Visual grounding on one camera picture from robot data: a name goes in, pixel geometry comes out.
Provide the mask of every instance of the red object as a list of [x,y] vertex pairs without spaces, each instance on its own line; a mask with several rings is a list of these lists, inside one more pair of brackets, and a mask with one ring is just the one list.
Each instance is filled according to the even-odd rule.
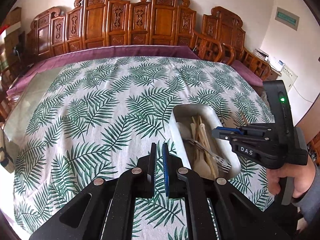
[[7,29],[9,27],[10,27],[10,25],[8,25],[8,24],[5,24],[5,25],[1,26],[0,27],[0,35],[4,32],[5,29]]

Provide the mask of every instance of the person's arm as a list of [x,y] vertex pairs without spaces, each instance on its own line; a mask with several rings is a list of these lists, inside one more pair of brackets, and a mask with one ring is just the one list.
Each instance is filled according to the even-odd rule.
[[286,163],[277,170],[267,169],[268,190],[271,194],[277,195],[280,192],[279,179],[285,177],[294,177],[292,203],[300,207],[304,219],[310,224],[320,208],[320,169],[310,156],[306,166]]

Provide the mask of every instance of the cardboard box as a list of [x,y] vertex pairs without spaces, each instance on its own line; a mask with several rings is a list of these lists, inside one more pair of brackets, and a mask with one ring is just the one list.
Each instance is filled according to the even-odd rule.
[[19,60],[18,56],[13,54],[13,48],[19,43],[19,32],[15,30],[4,38],[4,43],[0,44],[0,64],[4,70],[8,66]]
[[21,7],[17,7],[10,11],[7,17],[4,19],[2,25],[14,25],[17,22],[21,22]]

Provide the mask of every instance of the metal fork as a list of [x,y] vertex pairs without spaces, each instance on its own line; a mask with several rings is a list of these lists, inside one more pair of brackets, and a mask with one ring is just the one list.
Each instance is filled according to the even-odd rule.
[[230,171],[230,169],[232,168],[232,165],[227,160],[225,160],[222,157],[216,155],[215,153],[213,153],[212,151],[210,151],[209,149],[204,147],[198,141],[193,140],[193,139],[183,139],[183,141],[187,141],[190,144],[197,146],[201,150],[204,150],[204,151],[208,152],[217,161],[217,166],[218,166],[218,170],[219,171],[223,171],[223,172],[228,173]]

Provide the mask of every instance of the leaf print tablecloth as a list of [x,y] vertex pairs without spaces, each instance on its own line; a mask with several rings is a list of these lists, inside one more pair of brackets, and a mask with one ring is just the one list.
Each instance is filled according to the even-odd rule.
[[[120,57],[66,65],[26,130],[16,162],[14,212],[32,233],[96,177],[119,177],[157,143],[156,189],[137,199],[133,238],[188,239],[184,200],[164,194],[161,146],[176,154],[168,121],[177,104],[213,107],[224,126],[271,122],[264,102],[233,68],[167,57]],[[273,201],[266,171],[243,158],[231,183],[261,210]]]

